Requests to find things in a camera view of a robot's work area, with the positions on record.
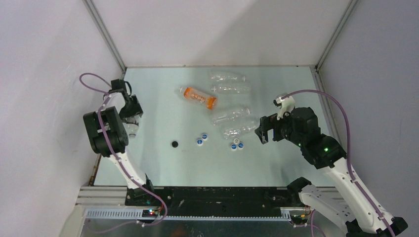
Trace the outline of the small clear bottle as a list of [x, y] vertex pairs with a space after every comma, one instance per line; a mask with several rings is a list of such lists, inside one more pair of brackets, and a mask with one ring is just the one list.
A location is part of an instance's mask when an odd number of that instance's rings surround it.
[[139, 121], [135, 117], [123, 120], [123, 125], [129, 138], [135, 138], [139, 129]]

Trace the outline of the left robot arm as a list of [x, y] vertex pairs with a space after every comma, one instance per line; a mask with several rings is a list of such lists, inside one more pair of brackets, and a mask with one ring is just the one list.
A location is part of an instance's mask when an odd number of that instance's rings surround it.
[[143, 110], [129, 82], [115, 79], [110, 87], [100, 108], [83, 116], [91, 148], [108, 158], [122, 174], [127, 183], [126, 206], [156, 205], [151, 180], [133, 165], [128, 152], [129, 140], [136, 137]]

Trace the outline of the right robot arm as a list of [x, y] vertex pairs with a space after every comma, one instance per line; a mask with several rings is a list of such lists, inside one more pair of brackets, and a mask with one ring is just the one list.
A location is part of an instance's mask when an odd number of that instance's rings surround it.
[[261, 143], [268, 142], [269, 130], [273, 141], [287, 140], [298, 146], [305, 160], [333, 182], [346, 203], [322, 196], [315, 185], [300, 177], [287, 186], [291, 205], [314, 208], [347, 237], [395, 237], [407, 229], [404, 218], [387, 212], [347, 164], [349, 156], [340, 143], [321, 132], [311, 108], [294, 108], [281, 118], [278, 114], [261, 117], [255, 130]]

